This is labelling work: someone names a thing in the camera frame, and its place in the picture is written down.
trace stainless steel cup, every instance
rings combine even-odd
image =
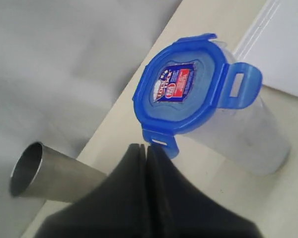
[[[104,173],[35,142],[14,166],[9,190],[12,197],[75,202],[105,178]]]

